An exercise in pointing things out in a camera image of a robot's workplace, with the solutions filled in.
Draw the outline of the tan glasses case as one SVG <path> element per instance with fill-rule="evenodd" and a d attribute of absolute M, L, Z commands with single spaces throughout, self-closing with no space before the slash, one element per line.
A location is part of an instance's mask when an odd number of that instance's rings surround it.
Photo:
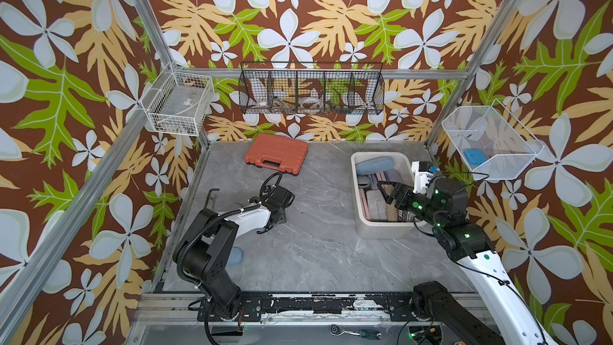
<path fill-rule="evenodd" d="M 386 219 L 391 223 L 398 222 L 398 210 L 392 204 L 386 206 Z"/>

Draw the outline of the pink glasses case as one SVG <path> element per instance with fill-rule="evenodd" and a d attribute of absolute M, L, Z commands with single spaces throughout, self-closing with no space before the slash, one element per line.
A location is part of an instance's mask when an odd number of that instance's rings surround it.
<path fill-rule="evenodd" d="M 367 201 L 367 191 L 364 188 L 359 188 L 359 197 L 362 205 L 362 214 L 364 216 L 364 219 L 367 221 L 371 221 L 370 208 Z"/>

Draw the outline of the ratchet wrench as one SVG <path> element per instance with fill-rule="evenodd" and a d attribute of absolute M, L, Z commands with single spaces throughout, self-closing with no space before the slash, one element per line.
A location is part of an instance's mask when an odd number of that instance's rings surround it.
<path fill-rule="evenodd" d="M 330 334 L 333 336 L 353 335 L 365 340 L 381 340 L 382 333 L 372 329 L 346 330 L 339 325 L 330 326 Z"/>

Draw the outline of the cream plastic storage box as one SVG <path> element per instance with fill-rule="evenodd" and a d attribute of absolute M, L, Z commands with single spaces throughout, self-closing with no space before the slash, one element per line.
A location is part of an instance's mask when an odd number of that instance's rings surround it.
<path fill-rule="evenodd" d="M 364 239 L 401 239 L 414 230 L 412 222 L 373 222 L 365 220 L 362 214 L 359 187 L 356 184 L 358 176 L 356 175 L 355 165 L 376 157 L 391 157 L 394 160 L 394 169 L 399 172 L 402 182 L 413 185 L 414 175 L 411 171 L 411 162 L 405 154 L 391 151 L 354 153 L 351 156 L 351 181 L 356 230 L 359 236 Z"/>

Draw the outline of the slate blue glasses case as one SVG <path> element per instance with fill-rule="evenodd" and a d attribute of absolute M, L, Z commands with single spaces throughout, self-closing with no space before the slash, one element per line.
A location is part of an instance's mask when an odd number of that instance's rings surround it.
<path fill-rule="evenodd" d="M 227 265 L 239 265 L 244 258 L 244 252 L 238 247 L 232 247 L 228 256 Z"/>

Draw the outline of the black hex key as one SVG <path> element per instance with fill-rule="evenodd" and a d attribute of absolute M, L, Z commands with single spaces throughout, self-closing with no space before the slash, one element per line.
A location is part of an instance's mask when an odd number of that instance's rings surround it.
<path fill-rule="evenodd" d="M 207 209 L 207 210 L 211 210 L 211 211 L 215 212 L 215 210 L 216 210 L 216 201 L 217 201 L 217 198 L 218 198 L 218 192 L 219 191 L 220 190 L 218 188 L 211 188 L 208 191 L 208 194 L 206 196 L 206 200 L 205 200 L 205 203 L 204 203 L 204 207 L 202 208 L 203 210 Z"/>

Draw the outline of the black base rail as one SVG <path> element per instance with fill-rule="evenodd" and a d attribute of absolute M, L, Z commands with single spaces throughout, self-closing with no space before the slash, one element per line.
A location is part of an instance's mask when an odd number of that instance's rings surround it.
<path fill-rule="evenodd" d="M 435 288 L 420 288 L 416 292 L 385 292 L 375 294 L 287 294 L 273 295 L 264 292 L 244 292 L 239 300 L 230 303 L 227 308 L 219 303 L 212 303 L 208 313 L 204 312 L 204 300 L 200 301 L 197 320 L 229 321 L 241 323 L 258 323 L 265 314 L 286 312 L 305 312 L 312 315 L 333 315 L 365 312 L 381 313 L 385 319 L 393 322 L 410 319 L 429 319 L 436 307 L 450 304 L 453 296 Z"/>

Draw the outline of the white mesh basket right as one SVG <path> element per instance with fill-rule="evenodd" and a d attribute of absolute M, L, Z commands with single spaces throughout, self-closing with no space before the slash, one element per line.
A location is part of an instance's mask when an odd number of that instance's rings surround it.
<path fill-rule="evenodd" d="M 479 180 L 515 180 L 544 150 L 544 143 L 500 101 L 459 106 L 442 122 L 442 128 L 469 172 Z M 483 151 L 488 161 L 469 166 L 464 157 L 467 149 Z"/>

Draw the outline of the blue object in basket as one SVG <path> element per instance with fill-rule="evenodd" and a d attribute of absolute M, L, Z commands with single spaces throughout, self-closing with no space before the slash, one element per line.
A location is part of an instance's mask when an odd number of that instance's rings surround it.
<path fill-rule="evenodd" d="M 489 159 L 489 157 L 479 149 L 466 149 L 464 151 L 464 157 L 471 167 L 483 165 Z"/>

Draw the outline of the grey fabric glasses case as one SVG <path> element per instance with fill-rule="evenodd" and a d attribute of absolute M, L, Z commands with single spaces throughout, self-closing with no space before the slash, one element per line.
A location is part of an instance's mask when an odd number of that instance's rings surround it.
<path fill-rule="evenodd" d="M 369 176 L 358 176 L 356 184 L 361 189 L 371 189 L 373 181 Z"/>

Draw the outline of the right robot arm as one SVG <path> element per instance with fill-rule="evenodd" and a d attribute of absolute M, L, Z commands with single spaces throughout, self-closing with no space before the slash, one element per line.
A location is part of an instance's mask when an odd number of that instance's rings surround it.
<path fill-rule="evenodd" d="M 530 311 L 504 270 L 493 241 L 469 221 L 469 193 L 459 180 L 442 176 L 428 161 L 414 163 L 413 185 L 381 181 L 386 204 L 429 225 L 429 236 L 469 277 L 499 330 L 480 324 L 454 303 L 447 302 L 433 283 L 414 288 L 431 316 L 453 329 L 467 344 L 554 344 L 555 340 Z"/>

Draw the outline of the light grey glasses case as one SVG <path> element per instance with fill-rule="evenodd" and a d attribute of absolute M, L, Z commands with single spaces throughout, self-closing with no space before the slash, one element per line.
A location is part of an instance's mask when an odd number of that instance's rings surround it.
<path fill-rule="evenodd" d="M 387 204 L 378 190 L 369 190 L 366 193 L 370 221 L 388 222 Z"/>

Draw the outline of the red plastic tool case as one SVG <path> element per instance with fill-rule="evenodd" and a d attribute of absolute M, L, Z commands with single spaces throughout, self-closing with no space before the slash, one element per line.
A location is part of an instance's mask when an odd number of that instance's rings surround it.
<path fill-rule="evenodd" d="M 273 134 L 260 134 L 247 151 L 244 161 L 260 168 L 297 176 L 308 152 L 308 143 Z"/>

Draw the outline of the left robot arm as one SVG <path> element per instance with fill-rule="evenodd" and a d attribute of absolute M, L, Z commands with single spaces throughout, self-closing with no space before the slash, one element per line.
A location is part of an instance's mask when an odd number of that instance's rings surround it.
<path fill-rule="evenodd" d="M 286 222 L 295 195 L 280 184 L 281 172 L 268 177 L 245 207 L 218 213 L 204 208 L 179 240 L 172 256 L 177 275 L 204 294 L 204 303 L 222 319 L 240 312 L 241 290 L 226 271 L 236 238 L 264 234 Z"/>

